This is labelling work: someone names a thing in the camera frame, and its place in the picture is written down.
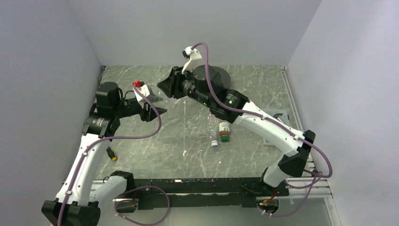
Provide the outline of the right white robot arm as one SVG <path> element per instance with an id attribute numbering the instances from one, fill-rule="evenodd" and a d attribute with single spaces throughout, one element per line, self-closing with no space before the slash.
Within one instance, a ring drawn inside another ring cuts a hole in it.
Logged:
<path id="1" fill-rule="evenodd" d="M 184 72 L 182 67 L 175 66 L 157 87 L 169 98 L 189 97 L 203 104 L 216 118 L 258 134 L 282 152 L 282 157 L 262 174 L 259 189 L 264 195 L 273 194 L 286 178 L 300 177 L 315 134 L 285 125 L 256 106 L 247 96 L 231 89 L 231 77 L 225 69 L 211 66 L 209 73 L 211 88 L 207 85 L 203 65 L 192 72 Z"/>

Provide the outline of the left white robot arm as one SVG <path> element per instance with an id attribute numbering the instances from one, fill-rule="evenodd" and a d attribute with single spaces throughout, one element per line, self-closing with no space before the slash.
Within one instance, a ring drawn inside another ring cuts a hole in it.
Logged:
<path id="1" fill-rule="evenodd" d="M 54 226 L 96 226 L 102 209 L 121 195 L 128 198 L 137 190 L 132 173 L 117 170 L 98 189 L 92 183 L 102 157 L 111 153 L 110 143 L 122 118 L 139 115 L 150 122 L 160 119 L 166 109 L 151 102 L 150 87 L 140 81 L 133 83 L 134 98 L 126 98 L 115 82 L 98 85 L 96 101 L 85 119 L 77 156 L 67 179 L 54 200 L 45 201 L 42 214 Z"/>

